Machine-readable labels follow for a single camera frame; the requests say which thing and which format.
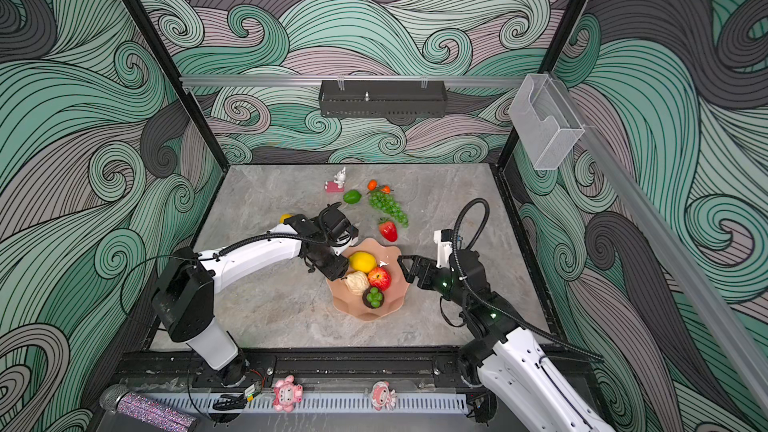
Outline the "cream fake pear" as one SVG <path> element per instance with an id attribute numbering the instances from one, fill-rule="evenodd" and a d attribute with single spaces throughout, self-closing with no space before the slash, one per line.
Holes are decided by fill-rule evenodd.
<path id="1" fill-rule="evenodd" d="M 365 290 L 370 287 L 367 274 L 362 271 L 355 271 L 347 274 L 342 282 L 347 287 L 349 292 L 355 296 L 362 296 Z"/>

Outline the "yellow fake lemon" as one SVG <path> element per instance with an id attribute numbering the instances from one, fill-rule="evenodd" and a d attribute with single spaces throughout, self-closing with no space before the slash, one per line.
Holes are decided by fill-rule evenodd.
<path id="1" fill-rule="evenodd" d="M 354 252 L 348 259 L 351 269 L 355 272 L 368 274 L 378 266 L 375 256 L 365 251 Z"/>

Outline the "pink scalloped fruit bowl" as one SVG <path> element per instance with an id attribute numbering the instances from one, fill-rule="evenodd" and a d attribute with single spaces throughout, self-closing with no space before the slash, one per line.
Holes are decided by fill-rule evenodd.
<path id="1" fill-rule="evenodd" d="M 343 255 L 349 259 L 346 274 L 327 280 L 336 310 L 370 322 L 403 306 L 409 284 L 397 262 L 401 255 L 398 247 L 368 238 Z"/>

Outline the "red fake apple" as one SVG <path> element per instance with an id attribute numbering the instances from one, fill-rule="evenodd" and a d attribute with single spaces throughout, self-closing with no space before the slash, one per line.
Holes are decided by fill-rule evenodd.
<path id="1" fill-rule="evenodd" d="M 390 273 L 383 267 L 375 267 L 367 273 L 369 285 L 380 291 L 386 291 L 392 284 Z"/>

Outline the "red fake strawberry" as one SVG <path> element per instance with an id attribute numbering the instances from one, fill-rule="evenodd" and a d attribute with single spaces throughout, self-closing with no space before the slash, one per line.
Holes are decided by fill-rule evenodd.
<path id="1" fill-rule="evenodd" d="M 397 227 L 390 218 L 381 218 L 378 222 L 378 230 L 386 241 L 394 243 L 398 240 Z"/>

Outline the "green fake lime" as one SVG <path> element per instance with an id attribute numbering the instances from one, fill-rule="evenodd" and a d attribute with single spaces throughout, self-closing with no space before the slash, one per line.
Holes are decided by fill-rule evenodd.
<path id="1" fill-rule="evenodd" d="M 359 203 L 362 198 L 362 194 L 357 190 L 350 190 L 344 193 L 343 201 L 347 204 Z"/>

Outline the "dark purple fake mangosteen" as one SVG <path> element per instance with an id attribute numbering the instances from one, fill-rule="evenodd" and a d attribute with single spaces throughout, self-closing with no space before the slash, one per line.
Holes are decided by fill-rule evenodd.
<path id="1" fill-rule="evenodd" d="M 369 309 L 379 309 L 385 303 L 385 294 L 375 286 L 368 287 L 362 295 L 363 304 Z"/>

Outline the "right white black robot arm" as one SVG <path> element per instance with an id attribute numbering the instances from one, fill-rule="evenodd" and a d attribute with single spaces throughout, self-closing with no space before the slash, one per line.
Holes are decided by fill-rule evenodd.
<path id="1" fill-rule="evenodd" d="M 490 392 L 529 431 L 609 431 L 611 425 L 583 399 L 539 343 L 553 341 L 548 332 L 530 324 L 489 285 L 474 234 L 464 241 L 460 229 L 475 206 L 490 217 L 484 198 L 469 201 L 450 229 L 437 231 L 437 256 L 401 255 L 398 264 L 409 283 L 438 293 L 457 304 L 462 326 L 473 336 L 461 348 L 463 380 Z"/>

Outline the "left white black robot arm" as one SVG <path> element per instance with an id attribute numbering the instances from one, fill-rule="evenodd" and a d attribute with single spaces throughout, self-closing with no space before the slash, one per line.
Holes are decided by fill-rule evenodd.
<path id="1" fill-rule="evenodd" d="M 312 218 L 290 216 L 262 234 L 223 248 L 195 252 L 184 247 L 175 252 L 151 297 L 171 341 L 191 348 L 222 386 L 240 385 L 248 361 L 215 318 L 216 295 L 262 269 L 295 258 L 330 281 L 342 278 L 349 268 L 343 252 L 356 244 L 359 230 L 339 207 L 330 204 Z"/>

